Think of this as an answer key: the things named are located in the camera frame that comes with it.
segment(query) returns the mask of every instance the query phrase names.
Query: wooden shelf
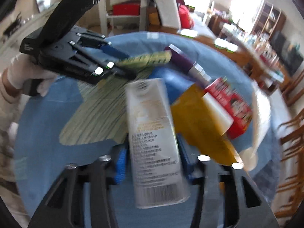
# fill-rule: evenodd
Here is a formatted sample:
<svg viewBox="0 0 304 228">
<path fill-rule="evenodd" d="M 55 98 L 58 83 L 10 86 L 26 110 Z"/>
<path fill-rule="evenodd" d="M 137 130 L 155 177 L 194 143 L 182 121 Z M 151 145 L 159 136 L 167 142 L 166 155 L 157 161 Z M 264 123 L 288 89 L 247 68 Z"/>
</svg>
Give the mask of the wooden shelf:
<svg viewBox="0 0 304 228">
<path fill-rule="evenodd" d="M 275 20 L 270 18 L 270 15 L 272 15 L 273 13 L 276 17 Z M 275 32 L 281 31 L 283 29 L 285 21 L 286 21 L 285 14 L 280 9 L 277 9 L 272 4 L 266 2 L 252 32 L 260 31 L 259 34 L 265 32 L 269 34 L 269 40 L 271 40 Z M 266 29 L 266 26 L 268 27 L 267 24 L 270 24 L 269 26 L 272 27 L 271 30 Z"/>
<path fill-rule="evenodd" d="M 262 15 L 263 15 L 263 16 L 266 16 L 266 17 L 268 17 L 268 16 L 269 16 L 269 14 L 268 14 L 268 13 L 266 13 L 266 12 L 262 12 Z"/>
</svg>

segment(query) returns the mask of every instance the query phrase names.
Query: purple cap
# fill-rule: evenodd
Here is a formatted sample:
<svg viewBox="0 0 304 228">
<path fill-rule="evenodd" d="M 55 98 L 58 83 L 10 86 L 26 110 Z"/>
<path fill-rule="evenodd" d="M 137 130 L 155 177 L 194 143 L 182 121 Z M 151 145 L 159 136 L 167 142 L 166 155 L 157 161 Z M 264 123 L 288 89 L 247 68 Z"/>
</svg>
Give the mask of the purple cap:
<svg viewBox="0 0 304 228">
<path fill-rule="evenodd" d="M 172 53 L 171 62 L 173 62 L 184 74 L 188 74 L 189 70 L 196 63 L 189 59 L 185 53 L 183 53 L 179 48 L 170 44 L 165 48 Z"/>
</svg>

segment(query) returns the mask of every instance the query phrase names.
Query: bottle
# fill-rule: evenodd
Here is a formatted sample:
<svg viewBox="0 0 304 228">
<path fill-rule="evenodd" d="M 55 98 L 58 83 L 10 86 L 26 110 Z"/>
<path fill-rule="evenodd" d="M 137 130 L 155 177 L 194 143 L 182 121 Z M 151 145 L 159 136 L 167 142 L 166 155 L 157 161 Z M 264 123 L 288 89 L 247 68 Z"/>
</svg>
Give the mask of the bottle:
<svg viewBox="0 0 304 228">
<path fill-rule="evenodd" d="M 197 84 L 205 89 L 211 82 L 211 77 L 206 74 L 204 69 L 196 62 L 189 59 L 185 53 L 183 53 L 179 48 L 170 44 L 165 48 L 165 50 L 171 51 L 172 57 L 171 62 L 176 65 L 180 71 L 193 77 Z"/>
</svg>

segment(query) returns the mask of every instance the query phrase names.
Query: white chair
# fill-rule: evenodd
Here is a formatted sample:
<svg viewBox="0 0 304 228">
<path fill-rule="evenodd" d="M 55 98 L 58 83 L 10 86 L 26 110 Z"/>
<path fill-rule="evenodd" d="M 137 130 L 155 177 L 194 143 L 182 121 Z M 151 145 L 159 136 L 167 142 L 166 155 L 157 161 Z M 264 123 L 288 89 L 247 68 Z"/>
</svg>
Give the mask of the white chair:
<svg viewBox="0 0 304 228">
<path fill-rule="evenodd" d="M 152 0 L 156 4 L 160 24 L 165 27 L 181 29 L 176 0 Z"/>
</svg>

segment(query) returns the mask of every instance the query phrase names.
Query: white carton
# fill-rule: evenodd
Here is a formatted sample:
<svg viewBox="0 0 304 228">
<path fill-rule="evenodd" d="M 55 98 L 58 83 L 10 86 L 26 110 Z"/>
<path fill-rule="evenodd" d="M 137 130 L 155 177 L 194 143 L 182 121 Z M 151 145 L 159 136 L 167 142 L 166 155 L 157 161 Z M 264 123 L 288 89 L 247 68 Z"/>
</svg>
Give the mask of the white carton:
<svg viewBox="0 0 304 228">
<path fill-rule="evenodd" d="M 186 201 L 190 193 L 181 172 L 162 79 L 129 83 L 126 96 L 136 207 L 150 208 Z"/>
</svg>

